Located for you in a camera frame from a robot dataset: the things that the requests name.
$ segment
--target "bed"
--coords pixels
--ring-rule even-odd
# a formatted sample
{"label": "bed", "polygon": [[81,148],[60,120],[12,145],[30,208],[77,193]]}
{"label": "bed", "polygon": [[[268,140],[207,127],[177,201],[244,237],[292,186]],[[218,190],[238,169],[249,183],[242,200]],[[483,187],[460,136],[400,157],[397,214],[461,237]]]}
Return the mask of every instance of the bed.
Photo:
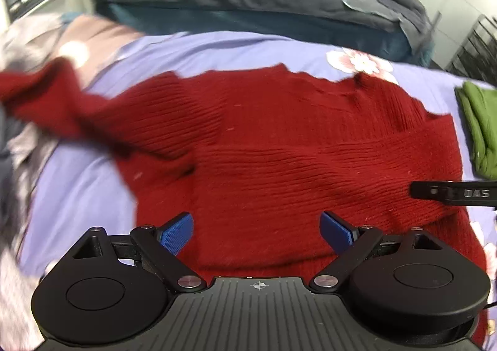
{"label": "bed", "polygon": [[[399,84],[436,114],[453,116],[463,160],[463,179],[476,179],[464,120],[454,87],[463,80],[421,67],[388,62],[354,50],[305,43],[277,35],[246,32],[177,33],[134,38],[93,78],[89,92],[114,97],[142,80],[166,71],[181,77],[207,70],[241,70],[285,64],[336,81],[356,71]],[[30,221],[18,262],[24,274],[41,277],[91,226],[108,234],[126,234],[135,223],[136,201],[124,185],[105,148],[90,143],[60,142],[43,168],[32,197]],[[494,209],[469,207],[476,235],[484,246],[489,276],[495,279],[497,231]],[[489,301],[495,301],[492,291]],[[497,311],[490,310],[486,349],[495,348]]]}
{"label": "bed", "polygon": [[97,12],[146,34],[276,34],[428,66],[433,27],[418,0],[96,0]]}

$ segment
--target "folded green clothing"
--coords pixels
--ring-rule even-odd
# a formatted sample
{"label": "folded green clothing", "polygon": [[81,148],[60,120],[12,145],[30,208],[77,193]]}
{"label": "folded green clothing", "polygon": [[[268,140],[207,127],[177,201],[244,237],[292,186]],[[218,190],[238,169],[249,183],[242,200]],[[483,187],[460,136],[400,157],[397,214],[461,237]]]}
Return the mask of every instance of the folded green clothing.
{"label": "folded green clothing", "polygon": [[471,160],[476,172],[497,178],[497,90],[482,89],[472,82],[456,88],[473,138]]}

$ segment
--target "black mount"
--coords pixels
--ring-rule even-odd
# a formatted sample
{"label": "black mount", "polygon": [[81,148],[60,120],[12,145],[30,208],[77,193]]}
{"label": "black mount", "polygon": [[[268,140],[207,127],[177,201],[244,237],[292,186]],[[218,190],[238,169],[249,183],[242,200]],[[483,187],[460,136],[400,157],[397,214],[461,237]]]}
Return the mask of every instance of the black mount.
{"label": "black mount", "polygon": [[[476,189],[475,183],[461,184],[414,182],[411,193],[426,198],[428,191],[429,199],[447,202],[463,201],[459,196],[461,192],[464,196],[464,190],[472,190],[473,194],[474,190],[489,190],[489,196],[484,198],[493,198],[493,186]],[[177,347],[178,340],[173,341],[171,336],[177,330],[186,330],[181,335],[186,341],[184,349],[188,350],[189,335],[201,335],[205,330],[195,324],[195,308],[205,308],[205,316],[212,313],[213,327],[230,336],[227,328],[231,327],[232,318],[224,312],[215,317],[218,304],[219,309],[232,308],[232,315],[239,313],[240,322],[245,319],[258,327],[259,318],[269,318],[270,314],[261,317],[259,313],[269,307],[268,299],[272,299],[274,313],[282,313],[284,319],[295,307],[304,312],[303,305],[309,305],[309,323],[295,321],[288,335],[295,335],[295,330],[303,330],[299,335],[317,335],[322,331],[319,325],[323,324],[323,316],[340,310],[340,320],[359,323],[354,323],[358,338],[362,335],[382,339],[381,347],[377,343],[365,349],[406,349],[408,345],[476,349],[473,344],[468,346],[468,338],[486,304],[490,281],[471,261],[418,227],[404,236],[384,235],[373,226],[351,226],[326,211],[320,217],[320,231],[339,257],[307,285],[303,286],[297,278],[218,278],[208,286],[199,274],[176,258],[193,234],[190,214],[182,213],[160,228],[135,228],[129,235],[107,236],[103,228],[94,227],[41,281],[32,298],[33,316],[48,339],[47,349],[55,349],[55,342],[61,350],[94,346],[114,350],[113,344],[128,341],[132,345],[125,348],[135,350],[156,338],[147,349],[166,351]],[[131,259],[135,266],[119,259]],[[264,297],[262,291],[268,282],[272,293]],[[194,316],[190,321],[187,316],[191,313]],[[190,326],[173,330],[180,321],[188,321]],[[278,328],[277,319],[275,322],[267,324],[272,327],[274,323],[274,330],[278,331],[281,327]],[[337,320],[326,322],[334,326]],[[309,325],[316,327],[309,331]],[[157,337],[147,337],[152,327],[160,328],[155,332],[163,336],[163,345],[154,345]],[[328,336],[329,329],[341,330],[338,326],[327,327]],[[164,345],[168,342],[176,345]],[[233,350],[243,348],[237,344]],[[194,345],[191,349],[199,349],[197,342]],[[301,344],[296,349],[308,348]]]}
{"label": "black mount", "polygon": [[409,194],[448,205],[497,206],[497,182],[412,182]]}

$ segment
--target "floral pattern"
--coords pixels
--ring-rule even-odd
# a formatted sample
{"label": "floral pattern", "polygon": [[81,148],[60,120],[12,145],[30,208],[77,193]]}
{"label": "floral pattern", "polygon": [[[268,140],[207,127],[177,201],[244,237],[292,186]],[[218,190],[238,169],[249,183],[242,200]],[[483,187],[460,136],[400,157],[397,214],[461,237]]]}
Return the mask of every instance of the floral pattern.
{"label": "floral pattern", "polygon": [[489,325],[486,330],[486,335],[494,335],[495,334],[495,320],[489,320]]}
{"label": "floral pattern", "polygon": [[394,70],[392,64],[374,55],[342,48],[342,51],[327,52],[326,59],[332,67],[347,74],[365,72],[397,85],[399,84],[391,74]]}

